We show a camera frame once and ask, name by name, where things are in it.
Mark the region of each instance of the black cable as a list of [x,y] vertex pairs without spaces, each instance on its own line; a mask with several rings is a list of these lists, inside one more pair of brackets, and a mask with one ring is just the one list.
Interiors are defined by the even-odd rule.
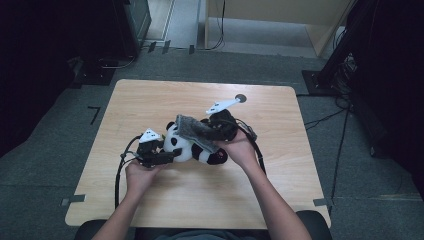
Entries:
[[328,115],[328,116],[326,116],[326,117],[324,117],[324,118],[321,118],[321,119],[318,119],[318,120],[314,120],[314,121],[311,121],[311,122],[307,122],[307,123],[305,123],[305,124],[304,124],[305,126],[306,126],[306,125],[308,125],[308,124],[315,123],[313,126],[306,128],[306,131],[308,131],[308,130],[309,130],[309,129],[311,129],[311,128],[316,127],[316,126],[317,126],[320,122],[322,122],[322,121],[327,121],[328,119],[330,119],[330,118],[332,118],[332,117],[336,116],[337,114],[339,114],[339,113],[341,113],[341,112],[343,112],[343,111],[345,111],[345,110],[346,110],[346,109],[341,109],[340,111],[335,112],[335,113],[333,113],[333,114],[330,114],[330,115]]
[[119,182],[121,180],[121,171],[122,171],[122,168],[124,167],[124,165],[127,162],[129,162],[129,161],[125,161],[125,157],[127,156],[127,153],[130,152],[128,150],[130,149],[130,147],[134,143],[134,141],[137,140],[137,139],[140,139],[140,138],[141,138],[141,136],[137,136],[137,137],[133,138],[130,141],[130,143],[128,143],[127,147],[125,148],[124,153],[121,154],[121,161],[119,162],[118,172],[116,173],[116,178],[115,178],[115,209],[119,206]]
[[218,27],[221,30],[221,36],[218,39],[218,42],[215,44],[214,47],[206,48],[205,50],[215,50],[219,46],[221,46],[222,43],[224,43],[224,45],[225,45],[225,42],[224,42],[224,16],[225,16],[225,0],[224,0],[224,4],[222,5],[221,25],[219,25],[219,21],[218,21]]
[[125,164],[127,164],[127,163],[129,163],[129,162],[131,162],[131,161],[132,161],[132,160],[134,160],[134,159],[137,159],[137,158],[131,158],[131,159],[129,159],[129,160],[127,160],[127,161],[125,161],[125,162],[124,162],[124,165],[125,165]]
[[342,95],[348,95],[352,91],[348,82],[355,72],[355,65],[355,61],[350,53],[349,56],[337,66],[337,71],[334,74],[334,78],[331,80],[331,86]]
[[337,174],[338,174],[338,171],[339,171],[340,155],[342,153],[342,147],[343,147],[344,137],[345,137],[345,134],[346,134],[346,125],[347,125],[348,116],[349,116],[349,111],[346,111],[346,116],[345,116],[345,120],[344,120],[344,124],[343,124],[342,137],[340,139],[339,149],[337,151],[336,166],[335,166],[335,169],[334,169],[334,176],[333,176],[333,186],[331,188],[331,197],[330,197],[330,199],[331,199],[332,205],[329,208],[329,215],[330,215],[330,217],[331,217],[331,211],[333,210],[333,205],[334,205],[333,199],[334,199],[334,194],[336,192]]
[[346,34],[346,28],[343,29],[343,31],[339,34],[339,36],[337,36],[336,39],[336,34],[334,34],[333,37],[333,50],[337,47],[337,45],[339,45],[339,40]]
[[252,138],[252,136],[244,128],[242,128],[241,126],[238,126],[238,129],[240,129],[244,134],[246,134],[247,139],[249,140],[250,144],[252,144],[253,148],[256,151],[256,155],[258,156],[259,166],[261,167],[262,171],[266,175],[264,157],[263,157],[261,151],[259,150],[258,144],[256,144],[256,141]]
[[104,68],[104,69],[121,69],[121,68],[126,68],[126,67],[128,67],[129,65],[131,65],[131,63],[133,63],[133,62],[134,62],[134,60],[135,60],[135,57],[132,57],[132,58],[131,58],[131,60],[130,60],[130,62],[129,62],[129,63],[127,63],[127,64],[125,64],[125,65],[116,66],[116,67],[108,67],[108,66],[100,65],[100,67],[101,67],[101,68]]
[[373,34],[373,31],[374,31],[375,16],[377,15],[377,10],[378,10],[379,4],[380,4],[380,0],[377,0],[377,3],[375,5],[375,9],[374,9],[374,14],[372,16],[372,22],[371,22],[371,28],[370,28],[370,37],[368,39],[368,48],[370,48],[370,46],[371,46],[372,34]]

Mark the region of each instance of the gray carpet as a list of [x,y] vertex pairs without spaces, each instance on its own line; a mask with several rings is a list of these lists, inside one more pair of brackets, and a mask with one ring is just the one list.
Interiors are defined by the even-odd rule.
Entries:
[[[73,239],[62,198],[73,195],[114,85],[119,79],[285,85],[307,93],[301,70],[326,60],[235,53],[144,50],[118,69],[110,86],[67,89],[31,137],[0,159],[0,239]],[[299,97],[305,122],[339,108],[332,97]],[[99,116],[93,120],[95,111]],[[368,140],[349,113],[335,184],[336,157],[345,113],[308,130],[319,178],[332,206],[334,239],[423,239],[424,204],[410,175],[390,159],[369,155]]]

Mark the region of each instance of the black and white plush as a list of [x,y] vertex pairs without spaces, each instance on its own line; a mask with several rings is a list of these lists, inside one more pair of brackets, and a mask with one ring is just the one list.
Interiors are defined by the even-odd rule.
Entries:
[[202,149],[193,141],[182,138],[176,134],[178,126],[170,122],[166,127],[167,133],[163,144],[165,152],[172,152],[175,149],[181,149],[181,154],[174,157],[174,162],[185,162],[191,158],[209,165],[223,164],[228,159],[228,154],[224,149],[219,148],[215,153]]

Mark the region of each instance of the gray cloth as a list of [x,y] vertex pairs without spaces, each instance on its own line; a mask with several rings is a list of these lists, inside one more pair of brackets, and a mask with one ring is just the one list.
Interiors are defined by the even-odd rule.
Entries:
[[212,141],[206,140],[205,138],[198,136],[196,133],[210,130],[204,123],[201,123],[195,118],[178,114],[175,124],[178,127],[178,130],[175,133],[180,137],[194,141],[197,145],[210,153],[215,153],[219,150],[219,147],[213,144]]

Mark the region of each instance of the wooden table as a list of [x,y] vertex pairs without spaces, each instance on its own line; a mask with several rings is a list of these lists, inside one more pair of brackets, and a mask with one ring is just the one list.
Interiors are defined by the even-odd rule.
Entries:
[[[78,226],[108,219],[114,211],[119,155],[147,128],[166,134],[177,114],[202,119],[214,101],[244,94],[229,108],[253,127],[268,178],[295,210],[316,210],[330,225],[302,116],[290,87],[192,82],[120,80],[112,94],[75,194],[66,223]],[[120,197],[126,191],[122,171]],[[264,229],[259,205],[246,175],[231,159],[219,166],[195,160],[170,164],[144,196],[132,221],[138,227]]]

